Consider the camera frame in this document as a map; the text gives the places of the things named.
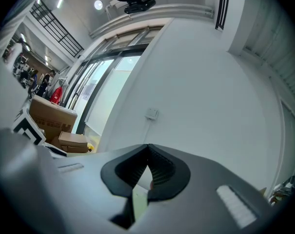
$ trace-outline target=red object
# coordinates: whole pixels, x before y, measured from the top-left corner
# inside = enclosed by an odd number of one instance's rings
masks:
[[[61,94],[63,93],[63,89],[62,87],[59,87],[55,90],[55,92],[52,94],[51,98],[50,98],[50,102],[53,102],[55,104],[59,103],[59,100],[61,98]]]

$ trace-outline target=railing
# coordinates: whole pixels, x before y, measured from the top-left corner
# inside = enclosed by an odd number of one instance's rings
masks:
[[[57,20],[42,0],[37,0],[30,12],[47,32],[73,57],[76,57],[83,50],[83,47],[65,29],[60,21]]]
[[[229,0],[220,0],[219,11],[217,13],[217,18],[216,18],[216,29],[218,29],[218,27],[220,27],[221,29],[224,28],[228,5],[229,5]]]

